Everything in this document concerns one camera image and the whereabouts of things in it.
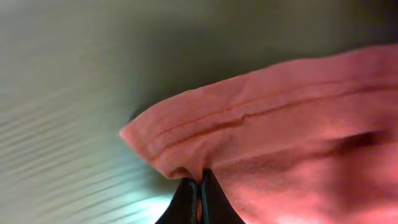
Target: pink cloth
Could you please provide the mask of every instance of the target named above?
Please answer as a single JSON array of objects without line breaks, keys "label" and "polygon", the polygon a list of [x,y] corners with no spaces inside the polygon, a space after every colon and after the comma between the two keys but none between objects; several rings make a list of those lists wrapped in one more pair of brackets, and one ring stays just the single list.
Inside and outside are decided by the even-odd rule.
[{"label": "pink cloth", "polygon": [[[370,131],[388,137],[333,153]],[[186,91],[120,135],[167,178],[213,169],[246,223],[398,223],[398,45]]]}]

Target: stitching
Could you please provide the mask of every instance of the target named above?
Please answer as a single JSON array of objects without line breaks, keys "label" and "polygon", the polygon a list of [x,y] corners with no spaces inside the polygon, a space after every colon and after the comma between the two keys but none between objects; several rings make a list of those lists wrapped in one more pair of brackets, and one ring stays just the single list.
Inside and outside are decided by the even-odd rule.
[{"label": "stitching", "polygon": [[232,106],[230,106],[228,108],[225,108],[225,109],[222,109],[222,110],[219,110],[219,111],[208,113],[208,114],[206,114],[206,115],[204,115],[202,117],[199,117],[197,119],[194,119],[192,121],[187,121],[185,123],[179,124],[177,126],[169,128],[169,129],[166,129],[166,130],[162,131],[161,133],[156,134],[151,139],[149,139],[142,147],[146,147],[152,141],[155,141],[157,138],[159,138],[162,135],[165,135],[165,134],[173,131],[174,129],[181,128],[181,127],[186,126],[188,124],[196,123],[198,121],[201,121],[203,119],[209,118],[209,117],[214,116],[214,115],[218,115],[218,114],[225,113],[227,111],[231,111],[231,110],[233,110],[235,108],[239,108],[240,106],[243,106],[243,105],[246,105],[246,104],[249,104],[249,103],[253,103],[253,102],[261,101],[261,100],[266,100],[270,96],[277,96],[277,95],[282,94],[282,93],[290,93],[290,92],[293,92],[293,91],[302,90],[302,89],[305,89],[305,88],[310,88],[310,87],[315,87],[315,86],[332,85],[332,84],[339,84],[339,83],[342,84],[342,83],[352,82],[352,81],[356,81],[356,80],[365,80],[367,78],[379,78],[379,77],[388,77],[388,76],[393,76],[394,77],[396,75],[378,75],[376,77],[364,77],[364,78],[363,77],[353,77],[353,78],[344,79],[344,80],[335,80],[335,81],[325,81],[325,82],[320,82],[320,83],[303,84],[303,85],[295,86],[295,87],[292,87],[292,88],[286,88],[284,90],[276,90],[276,91],[274,91],[274,92],[272,92],[270,94],[267,94],[267,95],[264,95],[264,96],[260,96],[258,98],[252,99],[252,100],[247,100],[247,101],[232,105]]},{"label": "stitching", "polygon": [[303,104],[307,104],[307,103],[313,103],[316,101],[324,101],[324,100],[330,100],[330,99],[338,99],[338,98],[342,98],[344,96],[350,96],[350,95],[356,95],[356,94],[360,94],[360,93],[372,93],[372,92],[377,92],[377,91],[388,91],[388,90],[398,90],[398,85],[394,85],[394,86],[370,86],[370,87],[364,87],[364,88],[358,88],[357,90],[353,90],[353,91],[347,91],[346,93],[341,93],[339,95],[335,95],[335,96],[324,96],[324,97],[319,97],[319,98],[313,98],[313,99],[309,99],[309,100],[302,100],[302,101],[296,101],[293,103],[289,103],[287,105],[284,106],[280,106],[280,107],[276,107],[276,108],[271,108],[265,111],[261,111],[258,113],[253,113],[253,114],[245,114],[242,118],[239,119],[235,119],[232,121],[228,121],[225,123],[221,123],[221,124],[217,124],[211,128],[205,129],[203,131],[200,131],[199,133],[195,133],[192,134],[191,136],[188,136],[184,139],[172,142],[168,145],[166,145],[162,150],[160,150],[160,152],[158,153],[158,155],[156,155],[154,158],[152,158],[151,160],[154,160],[156,158],[158,158],[163,151],[165,151],[166,149],[170,148],[170,147],[174,147],[178,144],[184,143],[186,141],[189,141],[193,138],[196,137],[200,137],[200,136],[204,136],[225,128],[235,128],[237,126],[242,125],[242,123],[244,122],[245,119],[251,119],[251,118],[255,118],[258,116],[264,116],[267,115],[269,113],[274,113],[276,111],[280,111],[280,110],[284,110],[286,108],[292,108],[298,105],[303,105]]}]

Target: red fabric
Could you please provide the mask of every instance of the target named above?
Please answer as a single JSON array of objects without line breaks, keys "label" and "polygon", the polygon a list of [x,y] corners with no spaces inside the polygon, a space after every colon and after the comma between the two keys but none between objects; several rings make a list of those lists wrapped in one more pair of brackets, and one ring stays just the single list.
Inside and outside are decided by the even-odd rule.
[{"label": "red fabric", "polygon": [[[388,141],[333,153],[371,131]],[[398,223],[398,45],[186,91],[120,135],[168,178],[213,169],[246,223]]]}]

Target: table surface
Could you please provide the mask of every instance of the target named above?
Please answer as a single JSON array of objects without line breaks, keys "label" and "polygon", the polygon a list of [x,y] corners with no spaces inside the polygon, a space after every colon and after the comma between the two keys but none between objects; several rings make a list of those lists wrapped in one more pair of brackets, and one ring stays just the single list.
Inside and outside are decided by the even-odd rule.
[{"label": "table surface", "polygon": [[0,1],[0,223],[154,223],[178,182],[118,138],[131,113],[396,41],[396,4],[362,2]]}]

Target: gray surface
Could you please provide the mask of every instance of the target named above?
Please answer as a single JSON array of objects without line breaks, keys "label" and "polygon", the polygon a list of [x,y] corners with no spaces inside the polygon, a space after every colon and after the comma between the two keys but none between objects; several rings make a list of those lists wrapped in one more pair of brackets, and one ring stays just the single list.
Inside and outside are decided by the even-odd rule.
[{"label": "gray surface", "polygon": [[356,2],[1,0],[0,223],[153,223],[175,182],[119,140],[129,115],[397,39],[396,5]]}]

